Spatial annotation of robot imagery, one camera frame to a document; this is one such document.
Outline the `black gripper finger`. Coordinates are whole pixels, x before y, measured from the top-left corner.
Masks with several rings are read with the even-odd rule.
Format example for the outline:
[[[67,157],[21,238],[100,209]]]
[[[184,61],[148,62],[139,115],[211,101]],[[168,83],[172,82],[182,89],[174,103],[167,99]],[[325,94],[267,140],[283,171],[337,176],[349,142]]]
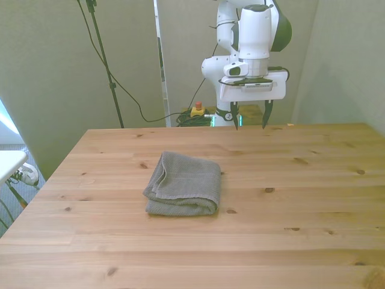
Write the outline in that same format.
[[[234,126],[235,126],[236,130],[238,130],[238,125],[239,125],[239,121],[238,121],[239,105],[238,105],[237,102],[231,102],[230,103],[230,113],[232,115],[232,120],[234,122]]]
[[[273,101],[265,101],[265,111],[264,111],[264,114],[262,116],[262,128],[263,129],[268,124],[272,110],[273,110]]]

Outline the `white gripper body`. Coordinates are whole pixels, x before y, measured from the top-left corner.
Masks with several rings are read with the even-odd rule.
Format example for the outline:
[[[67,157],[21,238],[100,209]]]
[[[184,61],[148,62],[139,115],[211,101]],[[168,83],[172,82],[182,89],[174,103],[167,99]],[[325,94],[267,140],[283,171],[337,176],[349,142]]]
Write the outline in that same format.
[[[220,99],[224,102],[273,101],[286,96],[286,71],[273,70],[263,78],[224,76],[219,79]]]

